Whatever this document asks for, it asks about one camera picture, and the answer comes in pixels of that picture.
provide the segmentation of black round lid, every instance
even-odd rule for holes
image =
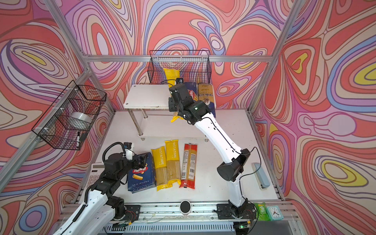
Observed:
[[[181,210],[183,213],[188,213],[190,209],[191,209],[191,204],[189,204],[188,201],[183,201],[183,202],[180,204],[180,210]]]

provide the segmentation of alarm clock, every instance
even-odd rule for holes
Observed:
[[[270,220],[281,220],[283,219],[283,215],[279,210],[278,206],[268,206],[266,207],[266,212],[269,215]]]

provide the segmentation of barilla box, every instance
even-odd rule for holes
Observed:
[[[192,96],[193,100],[198,101],[196,82],[184,82],[184,85],[187,87],[189,95]]]
[[[154,161],[151,153],[147,154],[144,168],[130,170],[128,173],[128,191],[136,193],[156,187]]]
[[[214,97],[213,85],[206,84],[206,83],[199,83],[198,87],[199,87],[199,100],[204,101],[206,105],[210,102],[208,106],[213,116],[215,117],[215,97]]]

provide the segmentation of robotic arm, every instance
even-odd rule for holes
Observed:
[[[169,111],[177,111],[179,116],[202,131],[220,153],[223,163],[217,167],[217,171],[227,181],[231,214],[239,218],[247,207],[247,200],[241,195],[239,179],[250,152],[237,146],[219,126],[209,107],[201,100],[194,101],[182,80],[176,80],[177,84],[169,88]]]
[[[105,159],[107,151],[121,145],[123,152],[111,154]],[[119,188],[121,179],[131,169],[145,167],[147,155],[133,155],[132,143],[116,142],[103,153],[105,170],[99,179],[85,191],[84,202],[54,235],[91,235],[99,231],[112,219],[120,220],[126,213],[124,200],[113,196]]]

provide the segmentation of red pasta package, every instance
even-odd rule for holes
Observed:
[[[196,170],[197,144],[185,144],[182,168],[182,184],[180,188],[194,189]]]

